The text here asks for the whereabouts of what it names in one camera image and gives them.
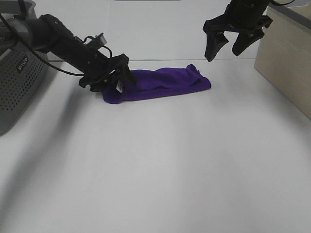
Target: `folded cloth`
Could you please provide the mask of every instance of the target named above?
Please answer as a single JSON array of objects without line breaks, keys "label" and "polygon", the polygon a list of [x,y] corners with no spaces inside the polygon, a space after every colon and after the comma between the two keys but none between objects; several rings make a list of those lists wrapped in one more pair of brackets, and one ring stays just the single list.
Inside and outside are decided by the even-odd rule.
[{"label": "folded cloth", "polygon": [[124,100],[147,100],[165,96],[175,96],[203,91],[211,88],[210,81],[204,78],[192,64],[187,68],[161,68],[156,71],[133,70],[137,84],[121,83],[113,78],[103,92],[107,103],[118,104]]}]

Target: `beige box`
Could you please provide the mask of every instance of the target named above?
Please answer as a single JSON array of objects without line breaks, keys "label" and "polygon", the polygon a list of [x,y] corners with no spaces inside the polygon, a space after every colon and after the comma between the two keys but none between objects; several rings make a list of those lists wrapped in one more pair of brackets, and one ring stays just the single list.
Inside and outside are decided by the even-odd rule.
[{"label": "beige box", "polygon": [[268,8],[255,68],[311,119],[311,3]]}]

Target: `speaker grille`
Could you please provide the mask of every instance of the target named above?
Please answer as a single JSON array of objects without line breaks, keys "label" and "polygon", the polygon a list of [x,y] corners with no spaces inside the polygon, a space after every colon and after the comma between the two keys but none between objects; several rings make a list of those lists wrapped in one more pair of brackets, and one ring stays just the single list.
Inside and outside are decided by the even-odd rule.
[{"label": "speaker grille", "polygon": [[[27,57],[28,63],[19,73],[17,67],[21,58]],[[32,53],[10,52],[0,61],[0,110],[13,111],[31,89],[42,71],[43,64]]]}]

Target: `gray device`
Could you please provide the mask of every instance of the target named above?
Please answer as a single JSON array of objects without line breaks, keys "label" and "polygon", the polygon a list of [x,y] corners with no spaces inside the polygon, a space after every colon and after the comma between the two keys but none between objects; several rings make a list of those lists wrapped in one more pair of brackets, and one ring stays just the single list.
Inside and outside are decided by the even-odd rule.
[{"label": "gray device", "polygon": [[[25,4],[28,17],[36,18],[35,3],[27,0]],[[20,14],[16,0],[0,0],[0,10],[4,14]],[[46,54],[38,54],[47,61]],[[18,120],[47,70],[48,66],[31,52],[0,51],[0,135]]]}]

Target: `purple towel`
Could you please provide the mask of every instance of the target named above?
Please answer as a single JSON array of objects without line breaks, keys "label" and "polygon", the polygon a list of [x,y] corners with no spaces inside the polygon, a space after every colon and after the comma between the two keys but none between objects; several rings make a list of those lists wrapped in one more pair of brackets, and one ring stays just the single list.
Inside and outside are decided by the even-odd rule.
[{"label": "purple towel", "polygon": [[161,68],[156,71],[133,70],[137,84],[121,83],[113,79],[103,92],[107,103],[118,104],[124,100],[147,100],[165,96],[175,96],[211,88],[194,65],[187,68]]}]

